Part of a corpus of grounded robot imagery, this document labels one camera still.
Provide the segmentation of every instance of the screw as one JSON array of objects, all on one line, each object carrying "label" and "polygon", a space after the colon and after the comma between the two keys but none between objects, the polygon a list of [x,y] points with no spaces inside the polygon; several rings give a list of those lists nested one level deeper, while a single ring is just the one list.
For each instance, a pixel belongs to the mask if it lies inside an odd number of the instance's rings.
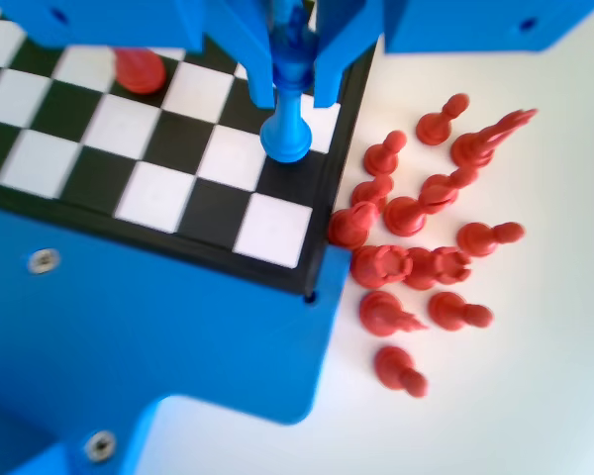
[{"label": "screw", "polygon": [[59,253],[55,249],[38,250],[29,258],[29,272],[32,274],[51,272],[58,265]]},{"label": "screw", "polygon": [[112,458],[117,448],[115,435],[107,430],[100,430],[86,442],[84,450],[92,463],[105,462]]}]

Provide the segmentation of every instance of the chessboard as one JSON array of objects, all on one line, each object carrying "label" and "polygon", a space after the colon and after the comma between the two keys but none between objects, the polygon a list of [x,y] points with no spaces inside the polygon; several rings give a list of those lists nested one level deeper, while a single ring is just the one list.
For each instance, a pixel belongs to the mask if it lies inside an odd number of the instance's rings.
[{"label": "chessboard", "polygon": [[310,295],[373,49],[333,107],[303,94],[313,143],[293,164],[264,153],[273,111],[210,39],[153,50],[167,80],[139,96],[110,49],[38,47],[0,12],[0,208]]}]

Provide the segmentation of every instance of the red chess piece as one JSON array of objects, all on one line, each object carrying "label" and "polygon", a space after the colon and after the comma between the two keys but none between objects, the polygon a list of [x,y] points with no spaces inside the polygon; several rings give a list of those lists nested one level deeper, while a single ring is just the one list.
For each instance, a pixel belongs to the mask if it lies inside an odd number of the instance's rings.
[{"label": "red chess piece", "polygon": [[421,191],[418,200],[408,196],[395,198],[383,212],[385,226],[396,236],[413,236],[425,226],[427,215],[433,215],[450,205],[456,195],[456,189],[436,185]]},{"label": "red chess piece", "polygon": [[445,330],[455,332],[465,325],[484,329],[491,325],[493,313],[482,305],[467,304],[459,295],[441,292],[428,305],[431,319]]},{"label": "red chess piece", "polygon": [[135,94],[152,94],[165,83],[165,66],[149,49],[114,48],[117,82]]},{"label": "red chess piece", "polygon": [[414,366],[412,357],[396,346],[385,346],[374,356],[374,370],[384,386],[404,389],[415,398],[424,398],[427,396],[427,378]]},{"label": "red chess piece", "polygon": [[387,204],[387,195],[394,188],[394,181],[389,175],[376,175],[372,181],[359,183],[352,191],[350,202],[354,206],[359,201],[369,201],[382,213]]},{"label": "red chess piece", "polygon": [[432,256],[436,280],[441,284],[464,282],[471,275],[471,270],[466,267],[471,258],[457,247],[438,247]]},{"label": "red chess piece", "polygon": [[408,252],[413,265],[412,271],[403,283],[416,290],[429,290],[434,287],[437,281],[433,253],[423,247],[412,247]]},{"label": "red chess piece", "polygon": [[466,94],[455,94],[443,106],[441,112],[426,114],[416,126],[416,137],[426,145],[439,145],[451,135],[451,121],[468,107]]},{"label": "red chess piece", "polygon": [[497,244],[517,242],[526,235],[519,223],[504,223],[490,228],[483,223],[469,223],[457,232],[457,245],[466,253],[483,257],[495,251]]},{"label": "red chess piece", "polygon": [[401,131],[390,132],[385,142],[371,146],[365,152],[363,166],[370,175],[389,175],[398,166],[398,152],[407,143]]},{"label": "red chess piece", "polygon": [[334,213],[328,227],[330,244],[354,250],[365,244],[369,229],[378,219],[378,208],[373,203],[362,201],[349,210]]},{"label": "red chess piece", "polygon": [[433,251],[412,247],[408,252],[413,265],[403,283],[412,289],[429,290],[437,282],[463,282],[471,273],[466,267],[471,259],[456,247],[438,247]]},{"label": "red chess piece", "polygon": [[426,190],[430,186],[442,185],[454,190],[461,190],[470,185],[477,179],[477,170],[475,168],[459,168],[449,176],[446,175],[432,175],[425,180],[421,191]]},{"label": "red chess piece", "polygon": [[389,336],[400,330],[413,332],[428,327],[405,312],[400,301],[387,292],[370,292],[360,301],[358,314],[363,326],[376,336]]},{"label": "red chess piece", "polygon": [[495,148],[516,129],[527,124],[537,109],[515,111],[506,115],[494,126],[482,129],[476,134],[464,134],[453,142],[451,160],[457,166],[481,168],[493,159]]},{"label": "red chess piece", "polygon": [[407,249],[399,245],[366,245],[352,255],[349,272],[367,289],[377,289],[391,282],[400,282],[412,270]]}]

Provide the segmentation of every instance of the blue mechanical enclosure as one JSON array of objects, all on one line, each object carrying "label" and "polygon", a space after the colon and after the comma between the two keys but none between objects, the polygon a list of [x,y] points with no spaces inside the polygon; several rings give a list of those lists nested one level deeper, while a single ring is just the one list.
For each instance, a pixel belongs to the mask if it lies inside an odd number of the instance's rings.
[{"label": "blue mechanical enclosure", "polygon": [[[60,265],[30,273],[47,247]],[[0,211],[0,474],[54,444],[68,473],[132,474],[157,403],[174,394],[301,421],[349,256],[329,246],[306,299]],[[91,464],[83,446],[102,429],[117,453]]]}]

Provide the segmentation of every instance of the blue chess piece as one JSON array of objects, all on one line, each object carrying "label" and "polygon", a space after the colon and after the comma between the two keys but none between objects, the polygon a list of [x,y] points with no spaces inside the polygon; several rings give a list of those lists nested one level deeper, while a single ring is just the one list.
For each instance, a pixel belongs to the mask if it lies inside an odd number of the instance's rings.
[{"label": "blue chess piece", "polygon": [[313,140],[301,117],[301,95],[313,83],[317,37],[306,26],[306,12],[296,7],[285,25],[271,33],[273,81],[277,88],[275,113],[261,127],[268,156],[290,163],[303,158]]}]

